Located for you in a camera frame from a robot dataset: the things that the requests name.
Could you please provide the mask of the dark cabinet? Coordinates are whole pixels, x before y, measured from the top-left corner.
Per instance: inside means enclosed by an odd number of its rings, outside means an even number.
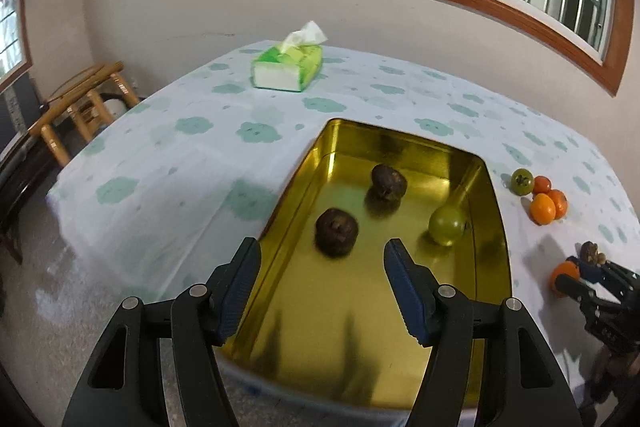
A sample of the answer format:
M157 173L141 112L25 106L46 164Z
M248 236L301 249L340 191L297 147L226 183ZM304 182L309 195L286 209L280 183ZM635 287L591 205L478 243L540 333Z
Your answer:
M55 166L44 143L29 133L18 136L1 159L1 247L18 265L23 263L18 217Z

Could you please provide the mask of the gold red metal tin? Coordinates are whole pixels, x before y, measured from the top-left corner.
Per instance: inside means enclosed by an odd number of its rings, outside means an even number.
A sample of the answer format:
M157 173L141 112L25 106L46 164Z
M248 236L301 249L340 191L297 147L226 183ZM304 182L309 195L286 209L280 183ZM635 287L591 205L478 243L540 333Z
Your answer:
M408 182L387 202L371 171L384 164ZM459 207L466 227L449 247L428 233L432 213ZM314 243L329 208L355 217L352 251L331 258ZM408 333L383 267L400 239L412 259L473 300L510 295L506 234L486 164L420 136L346 119L326 123L260 236L262 266L236 334L222 355L278 388L351 409L412 407L430 354Z

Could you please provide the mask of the small red tomato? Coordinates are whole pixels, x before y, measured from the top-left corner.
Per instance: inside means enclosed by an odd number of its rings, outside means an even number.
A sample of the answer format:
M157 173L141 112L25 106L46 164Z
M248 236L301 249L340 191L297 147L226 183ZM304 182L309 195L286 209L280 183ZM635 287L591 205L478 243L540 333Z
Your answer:
M547 194L551 190L552 190L552 183L549 178L547 178L546 176L535 176L533 191L532 191L534 195Z

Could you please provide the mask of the bamboo chair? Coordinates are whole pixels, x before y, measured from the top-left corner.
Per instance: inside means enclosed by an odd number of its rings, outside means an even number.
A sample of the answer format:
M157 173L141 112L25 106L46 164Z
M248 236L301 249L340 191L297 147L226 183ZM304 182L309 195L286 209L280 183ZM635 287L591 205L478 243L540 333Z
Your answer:
M44 143L61 167L68 165L72 158L54 129L59 120L70 118L81 138L89 144L101 129L116 120L107 106L108 101L122 103L124 112L141 103L134 88L122 77L123 70L121 61L92 65L64 81L62 87L47 98L46 109L28 128L28 133Z

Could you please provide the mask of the small green tomato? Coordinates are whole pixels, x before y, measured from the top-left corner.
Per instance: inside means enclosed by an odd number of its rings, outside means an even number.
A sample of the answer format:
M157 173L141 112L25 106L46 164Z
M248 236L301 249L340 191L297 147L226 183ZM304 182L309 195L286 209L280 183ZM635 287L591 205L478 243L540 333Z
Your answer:
M526 196L533 192L535 177L528 169L518 168L511 174L510 189L518 196Z

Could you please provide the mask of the small dark passion fruit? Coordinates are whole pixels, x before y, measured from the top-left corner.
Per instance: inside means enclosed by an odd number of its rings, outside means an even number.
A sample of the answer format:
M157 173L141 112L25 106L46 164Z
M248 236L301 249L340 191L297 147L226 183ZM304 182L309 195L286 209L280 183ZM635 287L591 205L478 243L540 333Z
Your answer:
M398 202L405 196L408 188L405 176L384 164L373 167L371 181L374 194L387 202Z

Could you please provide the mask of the side window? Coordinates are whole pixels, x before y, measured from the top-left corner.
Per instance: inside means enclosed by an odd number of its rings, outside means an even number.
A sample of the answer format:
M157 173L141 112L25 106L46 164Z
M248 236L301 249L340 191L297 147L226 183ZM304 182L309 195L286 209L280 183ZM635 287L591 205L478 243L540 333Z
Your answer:
M32 67L25 0L1 0L1 88Z

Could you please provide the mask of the green tissue box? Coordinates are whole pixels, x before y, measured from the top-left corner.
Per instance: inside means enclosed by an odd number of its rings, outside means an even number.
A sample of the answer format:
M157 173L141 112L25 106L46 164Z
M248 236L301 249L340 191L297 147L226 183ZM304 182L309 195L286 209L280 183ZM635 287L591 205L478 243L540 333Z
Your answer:
M257 89L303 92L322 65L322 44L328 38L320 26L310 20L262 52L252 62L250 80Z

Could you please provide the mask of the cloud-pattern tablecloth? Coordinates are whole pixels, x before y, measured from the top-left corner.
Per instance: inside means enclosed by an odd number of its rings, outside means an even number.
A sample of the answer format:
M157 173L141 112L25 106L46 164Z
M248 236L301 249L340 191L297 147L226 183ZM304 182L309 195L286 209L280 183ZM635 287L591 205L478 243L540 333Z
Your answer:
M104 282L144 301L177 296L260 240L300 162L332 119L370 124L464 150L487 166L506 234L512 289L544 332L575 393L599 350L574 303L554 298L555 265L585 241L629 269L639 221L613 169L586 138L477 84L421 65L326 48L303 92L257 89L250 66L267 43L232 51L130 109L60 173L49 193L65 242ZM537 225L518 168L546 176L570 208ZM243 373L257 388L313 409L393 424L409 410L351 409Z

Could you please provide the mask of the orange tangerine rear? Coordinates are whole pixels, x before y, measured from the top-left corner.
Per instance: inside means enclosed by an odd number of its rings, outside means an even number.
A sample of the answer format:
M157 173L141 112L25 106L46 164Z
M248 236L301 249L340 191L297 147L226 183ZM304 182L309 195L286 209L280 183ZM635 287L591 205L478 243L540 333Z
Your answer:
M568 203L568 199L566 195L556 188L552 188L547 195L552 200L555 207L555 220L560 220L564 218L567 214L568 208L570 208L570 204Z

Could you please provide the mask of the large green tomato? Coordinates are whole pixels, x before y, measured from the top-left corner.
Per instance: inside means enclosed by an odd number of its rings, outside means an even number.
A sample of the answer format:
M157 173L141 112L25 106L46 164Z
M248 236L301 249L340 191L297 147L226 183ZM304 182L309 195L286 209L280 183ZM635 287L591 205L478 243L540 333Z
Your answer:
M453 205L437 208L428 221L428 233L440 246L449 247L461 239L466 227L464 212Z

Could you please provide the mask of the orange tangerine front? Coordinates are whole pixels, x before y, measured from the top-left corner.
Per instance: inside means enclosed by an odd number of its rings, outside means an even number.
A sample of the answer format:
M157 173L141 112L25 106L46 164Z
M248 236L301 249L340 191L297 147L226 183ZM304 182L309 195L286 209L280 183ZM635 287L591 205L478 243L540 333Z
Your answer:
M529 216L537 225L550 225L555 220L555 203L548 194L536 194L530 202L528 211Z

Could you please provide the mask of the orange tangerine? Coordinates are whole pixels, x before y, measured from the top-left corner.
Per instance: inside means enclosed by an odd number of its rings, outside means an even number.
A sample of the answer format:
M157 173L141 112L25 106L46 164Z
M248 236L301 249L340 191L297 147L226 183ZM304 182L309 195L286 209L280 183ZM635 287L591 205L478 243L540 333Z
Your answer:
M529 216L537 225L550 225L555 220L555 203L548 194L536 194L530 202L528 211Z
M570 208L570 204L568 203L568 199L566 195L556 188L552 188L547 195L552 200L555 207L555 220L560 220L564 218L567 214L568 208Z

